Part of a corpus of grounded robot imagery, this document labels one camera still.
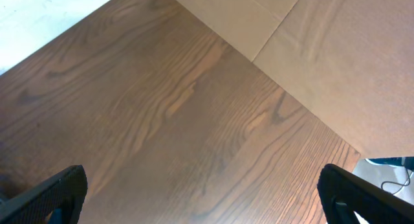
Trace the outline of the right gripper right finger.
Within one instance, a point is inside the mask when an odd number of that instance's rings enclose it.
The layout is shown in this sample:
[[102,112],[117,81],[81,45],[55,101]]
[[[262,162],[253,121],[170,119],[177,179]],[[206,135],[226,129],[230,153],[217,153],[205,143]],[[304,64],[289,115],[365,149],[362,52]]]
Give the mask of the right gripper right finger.
[[413,224],[413,205],[368,183],[335,164],[321,170],[317,189],[328,224]]

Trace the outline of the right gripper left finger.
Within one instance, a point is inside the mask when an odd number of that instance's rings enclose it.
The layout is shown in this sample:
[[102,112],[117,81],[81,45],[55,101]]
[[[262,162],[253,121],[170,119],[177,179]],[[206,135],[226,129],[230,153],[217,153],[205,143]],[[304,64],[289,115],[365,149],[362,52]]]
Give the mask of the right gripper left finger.
[[83,166],[72,165],[1,202],[1,223],[77,223],[87,195]]

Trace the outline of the brown cardboard sheet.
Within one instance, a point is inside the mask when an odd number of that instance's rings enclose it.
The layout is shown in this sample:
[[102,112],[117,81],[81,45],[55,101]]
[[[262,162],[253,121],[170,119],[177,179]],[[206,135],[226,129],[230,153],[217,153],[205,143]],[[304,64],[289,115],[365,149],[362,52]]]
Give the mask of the brown cardboard sheet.
[[365,157],[413,155],[413,0],[177,0]]

